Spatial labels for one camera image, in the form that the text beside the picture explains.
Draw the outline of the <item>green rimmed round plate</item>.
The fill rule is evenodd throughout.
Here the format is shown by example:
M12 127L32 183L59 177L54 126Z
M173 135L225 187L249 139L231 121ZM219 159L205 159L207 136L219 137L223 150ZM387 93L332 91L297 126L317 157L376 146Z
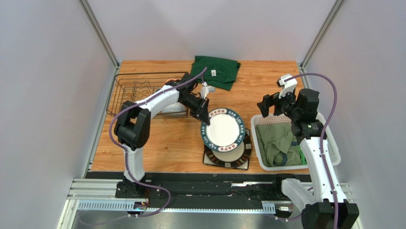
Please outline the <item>green rimmed round plate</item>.
M235 150L244 141L245 124L241 116L229 108L209 112L210 124L201 124L201 138L205 146L221 153Z

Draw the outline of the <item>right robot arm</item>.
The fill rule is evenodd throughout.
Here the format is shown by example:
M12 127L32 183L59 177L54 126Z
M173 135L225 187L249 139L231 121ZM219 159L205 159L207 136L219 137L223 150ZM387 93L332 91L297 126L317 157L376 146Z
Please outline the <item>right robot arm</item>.
M281 191L301 212L304 229L350 229L359 217L356 203L350 203L343 192L330 159L326 123L317 119L319 92L301 89L265 95L257 104L263 117L274 107L274 115L291 120L292 133L298 140L310 171L313 191L300 180L286 178Z

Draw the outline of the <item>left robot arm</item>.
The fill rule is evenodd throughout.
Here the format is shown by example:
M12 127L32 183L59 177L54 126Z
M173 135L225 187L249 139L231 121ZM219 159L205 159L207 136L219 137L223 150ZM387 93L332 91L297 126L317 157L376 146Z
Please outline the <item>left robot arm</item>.
M165 85L145 99L135 103L126 101L121 111L113 118L109 126L111 141L124 153L124 178L117 186L120 191L136 198L145 193L146 188L155 188L142 183L145 176L143 168L143 149L149 136L152 119L164 108L180 103L189 108L190 115L203 124L210 124L208 115L209 87L202 81L203 89L199 96L193 91L204 73L196 76L185 73L180 80L169 80Z

